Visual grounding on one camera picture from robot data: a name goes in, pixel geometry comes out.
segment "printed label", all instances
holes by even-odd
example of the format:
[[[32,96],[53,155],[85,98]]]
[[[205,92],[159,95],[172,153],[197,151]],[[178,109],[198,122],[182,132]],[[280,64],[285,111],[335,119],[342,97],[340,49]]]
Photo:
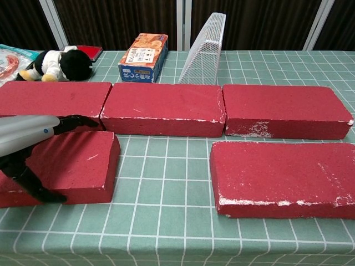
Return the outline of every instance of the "printed label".
[[[129,49],[126,63],[152,63],[155,49],[152,48],[131,48]]]

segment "snack box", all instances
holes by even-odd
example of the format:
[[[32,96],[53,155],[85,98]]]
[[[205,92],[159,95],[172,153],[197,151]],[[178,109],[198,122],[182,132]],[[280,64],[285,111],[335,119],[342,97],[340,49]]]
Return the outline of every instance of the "snack box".
[[[122,81],[156,82],[167,54],[167,35],[140,33],[118,64]]]

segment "chipped white edge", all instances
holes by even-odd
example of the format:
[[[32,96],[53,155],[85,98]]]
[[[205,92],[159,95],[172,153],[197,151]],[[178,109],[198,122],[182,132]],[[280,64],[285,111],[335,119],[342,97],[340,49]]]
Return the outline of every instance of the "chipped white edge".
[[[345,206],[345,205],[354,205],[355,202],[347,202],[346,204],[339,204],[337,201],[341,200],[344,197],[337,197],[336,202],[332,202],[332,204],[335,207],[340,207],[340,206]],[[312,206],[312,205],[318,205],[318,204],[327,204],[328,202],[305,202],[303,200],[299,200],[294,202],[290,201],[252,201],[249,199],[227,199],[223,196],[220,196],[219,198],[219,205],[220,206],[225,206],[225,205],[250,205],[250,206],[268,206],[268,205],[278,205],[278,206],[290,206],[292,204],[298,204],[300,206]]]
[[[224,124],[226,117],[227,117],[227,112],[225,110],[224,102],[222,102],[222,100],[219,100],[217,104],[218,104],[218,107],[221,111],[221,116],[220,116],[219,122]]]
[[[147,119],[147,120],[175,120],[175,121],[197,121],[197,122],[211,122],[211,123],[220,123],[220,124],[224,124],[223,121],[217,121],[215,119],[212,120],[204,120],[204,119],[187,119],[187,118],[157,118],[157,117],[113,117],[115,119]]]
[[[105,106],[102,107],[102,110],[100,111],[100,113],[98,115],[93,116],[94,118],[102,118],[103,114],[105,111]]]
[[[238,134],[235,132],[229,132],[229,136],[240,136],[240,137],[265,137],[267,139],[273,138],[273,134],[268,131],[268,124],[270,121],[257,121],[254,122],[250,128],[247,130],[247,134]]]

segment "green cutting mat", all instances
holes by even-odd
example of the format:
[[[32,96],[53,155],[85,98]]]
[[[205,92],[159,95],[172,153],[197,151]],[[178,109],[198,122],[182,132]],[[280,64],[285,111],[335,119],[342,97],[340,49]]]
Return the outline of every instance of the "green cutting mat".
[[[120,82],[123,53],[103,52],[90,81]],[[158,82],[177,83],[186,57],[170,52]],[[330,86],[355,116],[355,53],[222,52],[218,84],[231,83]],[[118,138],[112,203],[0,209],[0,266],[355,265],[355,221],[216,214],[212,143],[256,139]]]

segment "plastic bag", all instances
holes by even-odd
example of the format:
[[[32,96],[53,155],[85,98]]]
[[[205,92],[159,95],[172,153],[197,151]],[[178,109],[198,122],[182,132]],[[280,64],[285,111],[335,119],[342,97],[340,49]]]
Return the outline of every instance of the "plastic bag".
[[[10,80],[16,79],[20,70],[25,69],[38,52],[0,44],[0,87]]]

